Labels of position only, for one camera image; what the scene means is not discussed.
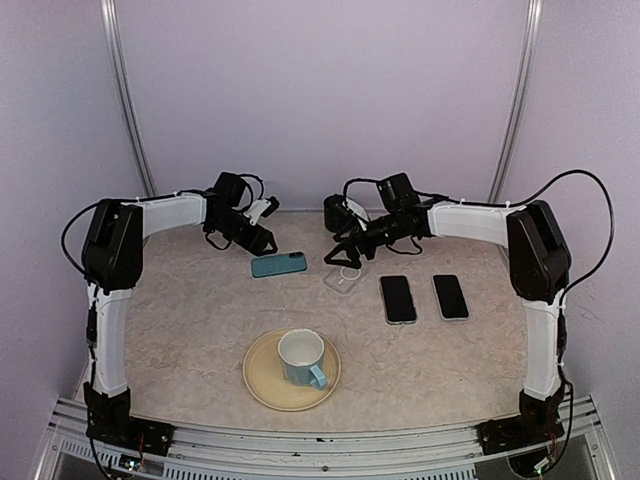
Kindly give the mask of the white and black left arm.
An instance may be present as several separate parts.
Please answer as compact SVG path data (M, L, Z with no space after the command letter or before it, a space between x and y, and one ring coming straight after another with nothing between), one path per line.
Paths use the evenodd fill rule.
M102 199L95 208L82 249L88 284L87 341L91 372L84 398L125 401L129 387L124 366L124 331L128 303L143 271L147 238L176 228L199 226L205 236L219 233L261 257L276 253L273 233L259 221L280 206L261 195L240 204L248 175L223 172L206 190L181 190L144 199Z

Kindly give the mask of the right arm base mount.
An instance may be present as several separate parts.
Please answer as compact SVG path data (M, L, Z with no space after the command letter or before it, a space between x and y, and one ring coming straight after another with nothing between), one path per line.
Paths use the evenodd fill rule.
M565 430L559 416L559 406L564 395L564 385L544 400L521 390L517 415L487 420L476 426L483 454L502 453L562 437Z

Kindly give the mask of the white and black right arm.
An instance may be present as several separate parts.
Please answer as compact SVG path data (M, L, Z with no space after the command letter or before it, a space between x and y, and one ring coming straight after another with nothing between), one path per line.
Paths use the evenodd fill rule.
M560 373L571 255L555 216L544 201L482 204L414 189L399 173L375 181L385 215L372 219L346 191L323 202L324 222L335 247L328 265L359 269L378 247L404 238L459 238L508 251L511 285L521 299L527 327L527 371L523 392L546 401L562 385Z

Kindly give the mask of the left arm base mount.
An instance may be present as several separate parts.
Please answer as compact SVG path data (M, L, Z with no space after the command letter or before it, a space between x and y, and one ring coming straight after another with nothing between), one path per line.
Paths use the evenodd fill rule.
M86 434L90 439L142 453L168 455L175 427L170 423L132 416L130 388L108 396L85 382L83 393L88 416Z

